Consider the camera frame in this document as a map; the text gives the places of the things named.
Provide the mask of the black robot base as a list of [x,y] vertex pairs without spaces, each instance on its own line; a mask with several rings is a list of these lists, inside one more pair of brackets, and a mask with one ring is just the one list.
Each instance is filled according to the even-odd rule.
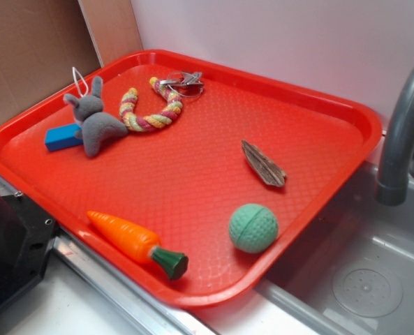
[[0,195],[0,312],[43,280],[56,229],[27,195]]

